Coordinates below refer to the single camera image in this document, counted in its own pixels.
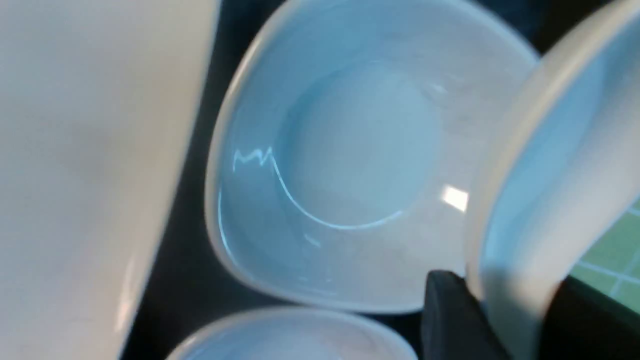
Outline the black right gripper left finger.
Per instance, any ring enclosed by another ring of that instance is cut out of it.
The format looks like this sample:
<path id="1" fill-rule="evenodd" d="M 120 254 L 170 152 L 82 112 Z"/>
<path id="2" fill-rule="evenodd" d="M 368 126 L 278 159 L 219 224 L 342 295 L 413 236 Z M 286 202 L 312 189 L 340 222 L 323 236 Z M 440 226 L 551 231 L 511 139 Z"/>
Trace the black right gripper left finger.
<path id="1" fill-rule="evenodd" d="M 425 360 L 506 358 L 466 281 L 451 271 L 427 274 L 420 335 Z"/>

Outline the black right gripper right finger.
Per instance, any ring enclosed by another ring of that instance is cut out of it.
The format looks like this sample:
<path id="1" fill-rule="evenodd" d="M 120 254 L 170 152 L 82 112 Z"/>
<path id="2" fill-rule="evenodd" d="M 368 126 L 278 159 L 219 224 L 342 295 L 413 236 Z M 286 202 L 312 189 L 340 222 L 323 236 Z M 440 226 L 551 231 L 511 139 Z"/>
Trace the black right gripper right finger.
<path id="1" fill-rule="evenodd" d="M 640 316 L 574 276 L 558 288 L 542 326 L 544 360 L 638 360 Z"/>

